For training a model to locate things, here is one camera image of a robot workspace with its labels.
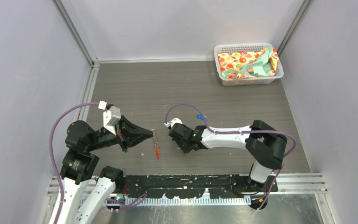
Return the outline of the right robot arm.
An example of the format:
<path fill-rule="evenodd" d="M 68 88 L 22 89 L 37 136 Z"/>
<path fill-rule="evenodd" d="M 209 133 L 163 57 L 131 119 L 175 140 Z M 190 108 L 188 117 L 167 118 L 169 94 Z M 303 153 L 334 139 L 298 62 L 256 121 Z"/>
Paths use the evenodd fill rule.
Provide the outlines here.
<path fill-rule="evenodd" d="M 248 187 L 260 191 L 266 186 L 273 170 L 282 167 L 287 137 L 261 120 L 238 128 L 215 128 L 197 126 L 191 129 L 178 118 L 165 122 L 168 135 L 183 153 L 220 147 L 246 149 L 255 158 L 251 167 Z"/>

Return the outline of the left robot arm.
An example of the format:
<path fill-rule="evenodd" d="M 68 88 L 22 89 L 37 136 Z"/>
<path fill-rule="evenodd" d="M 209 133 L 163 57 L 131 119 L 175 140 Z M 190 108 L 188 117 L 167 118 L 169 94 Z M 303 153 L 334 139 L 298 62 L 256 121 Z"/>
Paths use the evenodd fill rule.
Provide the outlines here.
<path fill-rule="evenodd" d="M 119 145 L 123 151 L 153 137 L 153 132 L 131 123 L 123 115 L 103 116 L 103 127 L 94 130 L 78 120 L 67 128 L 65 144 L 68 148 L 57 174 L 58 197 L 49 223 L 89 224 L 111 193 L 125 188 L 122 170 L 106 166 L 102 169 L 91 194 L 84 203 L 81 198 L 92 179 L 99 157 L 92 151 Z"/>

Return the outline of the red key tag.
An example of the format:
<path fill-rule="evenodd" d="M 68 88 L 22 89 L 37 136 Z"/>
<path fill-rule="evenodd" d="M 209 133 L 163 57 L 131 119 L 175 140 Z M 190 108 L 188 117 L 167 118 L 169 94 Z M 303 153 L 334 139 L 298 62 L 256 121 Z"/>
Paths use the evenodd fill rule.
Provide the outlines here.
<path fill-rule="evenodd" d="M 159 159 L 160 159 L 160 156 L 159 156 L 158 146 L 155 146 L 155 154 L 156 154 L 157 159 L 159 160 Z"/>

